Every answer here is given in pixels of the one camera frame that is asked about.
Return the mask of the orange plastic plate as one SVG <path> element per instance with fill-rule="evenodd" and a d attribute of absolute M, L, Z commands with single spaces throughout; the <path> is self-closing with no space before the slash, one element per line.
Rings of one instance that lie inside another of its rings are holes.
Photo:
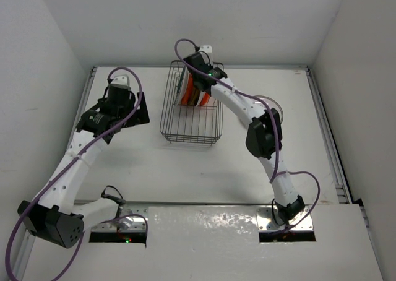
<path fill-rule="evenodd" d="M 207 92 L 202 92 L 199 98 L 199 106 L 205 106 L 210 100 L 210 95 Z"/>
<path fill-rule="evenodd" d="M 183 95 L 183 97 L 181 99 L 181 104 L 182 105 L 187 105 L 188 104 L 193 89 L 194 89 L 193 79 L 192 79 L 192 76 L 189 75 L 189 78 L 188 78 L 188 81 L 187 81 L 187 87 L 186 87 L 185 93 L 184 93 L 184 95 Z"/>

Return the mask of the white plate green red rim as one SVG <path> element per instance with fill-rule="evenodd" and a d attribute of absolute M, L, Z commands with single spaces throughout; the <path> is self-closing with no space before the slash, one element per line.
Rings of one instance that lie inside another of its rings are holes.
<path fill-rule="evenodd" d="M 266 102 L 266 104 L 269 106 L 269 108 L 275 108 L 278 111 L 278 113 L 279 113 L 280 123 L 283 122 L 284 113 L 283 113 L 283 109 L 282 109 L 281 105 L 279 104 L 279 102 L 277 102 L 273 98 L 270 98 L 270 97 L 265 96 L 265 95 L 256 95 L 256 97 L 259 98 L 260 100 Z"/>

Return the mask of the yellow patterned brown plate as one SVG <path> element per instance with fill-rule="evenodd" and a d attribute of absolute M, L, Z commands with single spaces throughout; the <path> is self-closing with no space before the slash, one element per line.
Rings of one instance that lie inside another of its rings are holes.
<path fill-rule="evenodd" d="M 191 92 L 191 96 L 189 97 L 188 105 L 189 106 L 200 106 L 200 103 L 205 95 L 205 92 L 201 92 L 197 88 L 193 88 Z"/>

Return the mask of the left metal arm base plate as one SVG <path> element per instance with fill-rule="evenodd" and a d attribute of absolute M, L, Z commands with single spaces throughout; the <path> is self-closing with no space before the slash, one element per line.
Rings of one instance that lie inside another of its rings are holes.
<path fill-rule="evenodd" d="M 149 206 L 127 204 L 121 207 L 117 219 L 100 223 L 91 228 L 92 232 L 117 231 L 121 233 L 145 231 L 149 220 Z"/>

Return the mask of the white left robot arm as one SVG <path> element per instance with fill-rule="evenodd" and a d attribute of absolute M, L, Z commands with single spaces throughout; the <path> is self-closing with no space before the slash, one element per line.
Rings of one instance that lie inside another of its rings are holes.
<path fill-rule="evenodd" d="M 72 141 L 44 194 L 33 202 L 22 201 L 18 214 L 37 238 L 63 248 L 73 247 L 85 230 L 112 220 L 126 202 L 109 194 L 84 205 L 76 195 L 95 159 L 123 128 L 149 123 L 143 92 L 133 93 L 119 84 L 107 86 L 105 96 L 82 114 Z"/>

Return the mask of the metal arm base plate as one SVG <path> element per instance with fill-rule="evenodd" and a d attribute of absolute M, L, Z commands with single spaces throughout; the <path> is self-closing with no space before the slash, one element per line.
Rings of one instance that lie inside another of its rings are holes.
<path fill-rule="evenodd" d="M 309 206 L 298 213 L 288 223 L 284 223 L 278 215 L 276 206 L 264 205 L 257 209 L 257 227 L 261 232 L 282 231 L 286 227 L 291 227 L 291 232 L 313 232 L 314 225 Z"/>

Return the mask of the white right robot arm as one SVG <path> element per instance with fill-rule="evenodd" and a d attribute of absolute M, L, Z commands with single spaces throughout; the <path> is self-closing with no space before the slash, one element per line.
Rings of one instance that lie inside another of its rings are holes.
<path fill-rule="evenodd" d="M 192 75 L 194 86 L 229 108 L 247 127 L 246 147 L 258 158 L 269 177 L 278 216 L 286 225 L 305 204 L 295 189 L 281 155 L 282 129 L 279 112 L 260 99 L 243 93 L 219 67 L 206 63 L 203 54 L 195 52 L 183 59 Z"/>

